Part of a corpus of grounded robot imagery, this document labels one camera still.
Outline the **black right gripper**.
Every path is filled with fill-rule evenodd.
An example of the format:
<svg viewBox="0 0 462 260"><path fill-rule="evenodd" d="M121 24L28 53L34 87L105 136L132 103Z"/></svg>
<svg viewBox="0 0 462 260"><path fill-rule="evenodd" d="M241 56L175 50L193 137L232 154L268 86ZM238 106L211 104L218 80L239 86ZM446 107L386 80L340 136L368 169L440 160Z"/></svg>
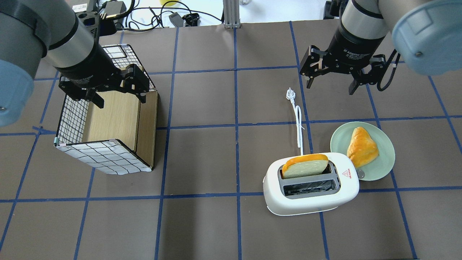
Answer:
<svg viewBox="0 0 462 260"><path fill-rule="evenodd" d="M306 78L306 87L310 89L317 76L330 72L348 74L351 71L353 82L348 92L353 95L360 86L374 85L383 78L386 69L385 55L372 57L378 46L378 39L363 39L343 27L338 27L325 51L315 45L308 47L300 63L299 74ZM364 73L362 69L368 64L371 69Z"/></svg>

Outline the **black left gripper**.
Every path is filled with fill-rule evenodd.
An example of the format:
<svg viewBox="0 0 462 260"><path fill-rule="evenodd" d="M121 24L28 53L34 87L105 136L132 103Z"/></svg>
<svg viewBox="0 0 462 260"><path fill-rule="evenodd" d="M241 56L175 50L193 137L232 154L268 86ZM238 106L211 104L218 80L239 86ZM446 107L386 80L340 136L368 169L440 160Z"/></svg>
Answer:
<svg viewBox="0 0 462 260"><path fill-rule="evenodd" d="M104 108L104 99L99 92L118 91L135 95L145 104L150 91L150 79L144 68L137 64L115 66L112 59L98 43L94 43L90 53L78 64L58 68L61 73L59 87L71 99L92 102Z"/></svg>

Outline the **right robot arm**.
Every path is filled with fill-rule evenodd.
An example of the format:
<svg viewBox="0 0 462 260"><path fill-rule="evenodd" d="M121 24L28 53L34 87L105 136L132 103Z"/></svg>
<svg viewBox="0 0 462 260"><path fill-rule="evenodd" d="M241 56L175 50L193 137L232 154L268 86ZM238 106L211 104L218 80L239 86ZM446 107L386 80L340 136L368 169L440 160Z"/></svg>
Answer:
<svg viewBox="0 0 462 260"><path fill-rule="evenodd" d="M414 72L441 75L462 66L460 0L329 0L325 17L339 18L329 47L309 46L299 74L349 74L349 94L364 84L391 84L402 58Z"/></svg>

